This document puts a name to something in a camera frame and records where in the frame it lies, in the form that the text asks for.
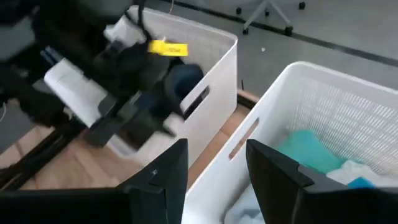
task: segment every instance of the basket handle hole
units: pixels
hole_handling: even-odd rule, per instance
[[[184,119],[188,119],[191,114],[198,108],[198,106],[206,99],[210,93],[210,88],[206,87],[199,96],[193,101],[193,103],[185,110]]]
[[[235,148],[230,152],[229,154],[229,160],[231,161],[235,155],[239,152],[239,150],[242,148],[243,144],[248,140],[249,136],[253,131],[257,128],[257,125],[259,124],[259,118],[257,118],[253,124],[250,126],[249,130],[246,131],[246,133],[243,135],[243,137],[239,140],[238,145],[235,146]]]

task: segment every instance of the gray floor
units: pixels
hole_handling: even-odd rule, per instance
[[[200,4],[214,10],[234,15],[236,2],[243,0],[180,0]],[[307,8],[297,10],[298,1],[275,0],[294,23],[294,32],[327,40],[336,44],[398,59],[398,3],[395,0],[306,0]],[[147,6],[169,11],[170,4],[148,0]],[[255,4],[244,6],[246,19]],[[283,35],[251,27],[248,36],[241,34],[242,25],[209,16],[203,12],[174,6],[173,14],[232,32],[239,37],[238,78],[244,80],[245,89],[261,96],[290,63],[304,60],[349,73],[380,85],[398,89],[398,68],[356,56],[326,49]],[[269,18],[258,22],[283,28],[282,21],[271,11]],[[32,39],[27,23],[20,24],[15,32],[0,29],[0,60],[13,50],[26,46]],[[22,137],[33,127],[18,107],[9,106],[0,123],[0,152]]]
[[[235,16],[242,4],[241,17],[247,19],[259,0],[180,0]],[[305,1],[305,10],[298,2]],[[294,32],[336,44],[398,58],[398,2],[396,0],[274,0],[294,25]],[[284,28],[271,8],[268,18],[256,21]]]
[[[165,12],[170,9],[169,3],[155,0],[150,1],[148,6]],[[398,68],[396,67],[254,27],[250,27],[249,35],[242,35],[241,24],[184,7],[174,6],[173,14],[236,34],[239,38],[238,78],[244,80],[245,89],[259,96],[265,93],[288,64],[299,60],[317,63],[390,88],[398,88]],[[378,45],[380,43],[373,43],[373,46],[376,46],[375,48]]]

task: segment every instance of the yellow tag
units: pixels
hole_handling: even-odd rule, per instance
[[[149,52],[170,57],[188,56],[188,44],[167,43],[163,40],[153,40],[149,46]]]

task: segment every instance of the white cloth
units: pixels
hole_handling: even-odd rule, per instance
[[[348,185],[358,177],[363,177],[376,187],[398,187],[398,180],[377,175],[367,165],[351,160],[346,161],[340,169],[327,173],[326,176],[344,185]]]
[[[226,213],[224,224],[264,224],[260,205],[250,184]]]

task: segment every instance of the teal towel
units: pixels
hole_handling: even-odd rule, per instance
[[[309,130],[291,134],[277,150],[301,165],[312,167],[322,173],[339,169],[344,160],[334,156]]]

